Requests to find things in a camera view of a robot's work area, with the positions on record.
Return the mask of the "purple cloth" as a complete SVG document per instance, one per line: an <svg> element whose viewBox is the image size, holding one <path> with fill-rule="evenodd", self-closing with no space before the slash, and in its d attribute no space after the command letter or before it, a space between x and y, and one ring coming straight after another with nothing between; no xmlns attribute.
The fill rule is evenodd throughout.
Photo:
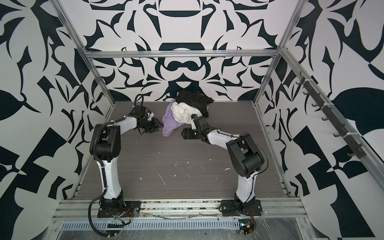
<svg viewBox="0 0 384 240"><path fill-rule="evenodd" d="M184 125L184 123L180 123L180 122L177 122L173 116L173 111L171 109L171 106L173 105L173 103L175 102L175 100L172 100L166 110L165 110L165 114L164 116L162 117L162 122L163 122L163 129L162 129L162 135L163 137L168 137L173 130L181 127L182 125Z"/></svg>

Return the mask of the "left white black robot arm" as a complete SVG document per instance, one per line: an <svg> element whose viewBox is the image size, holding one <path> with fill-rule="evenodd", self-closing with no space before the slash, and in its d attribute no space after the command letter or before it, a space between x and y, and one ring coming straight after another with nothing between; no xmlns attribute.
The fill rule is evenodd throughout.
<svg viewBox="0 0 384 240"><path fill-rule="evenodd" d="M118 178L118 156L122 149L121 135L137 130L142 134L152 134L163 124L145 106L144 95L135 97L133 109L118 120L98 124L92 136L90 154L99 166L103 193L98 199L103 209L122 210L124 208L123 190Z"/></svg>

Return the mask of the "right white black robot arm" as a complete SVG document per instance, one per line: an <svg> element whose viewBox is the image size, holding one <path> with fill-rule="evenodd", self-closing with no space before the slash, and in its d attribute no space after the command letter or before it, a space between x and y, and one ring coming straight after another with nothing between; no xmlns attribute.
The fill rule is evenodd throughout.
<svg viewBox="0 0 384 240"><path fill-rule="evenodd" d="M267 158L250 134L226 133L219 128L211 127L206 118L195 117L192 127L183 129L182 137L185 140L201 140L227 150L233 168L238 174L235 204L238 208L244 209L255 200L257 176L263 172L262 166Z"/></svg>

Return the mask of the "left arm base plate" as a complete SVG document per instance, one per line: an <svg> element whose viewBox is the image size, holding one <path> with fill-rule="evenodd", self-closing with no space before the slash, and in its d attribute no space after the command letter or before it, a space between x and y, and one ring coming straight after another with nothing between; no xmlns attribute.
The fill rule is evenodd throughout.
<svg viewBox="0 0 384 240"><path fill-rule="evenodd" d="M98 218L113 218L114 216L133 217L140 213L141 201L116 202L100 200Z"/></svg>

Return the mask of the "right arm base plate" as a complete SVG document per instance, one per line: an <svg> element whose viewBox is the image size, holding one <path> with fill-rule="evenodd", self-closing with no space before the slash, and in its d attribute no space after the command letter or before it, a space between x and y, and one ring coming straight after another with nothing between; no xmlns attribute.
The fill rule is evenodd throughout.
<svg viewBox="0 0 384 240"><path fill-rule="evenodd" d="M252 199L245 204L243 204L240 200L222 200L219 206L219 211L225 217L240 215L258 217L263 214L261 201L257 199Z"/></svg>

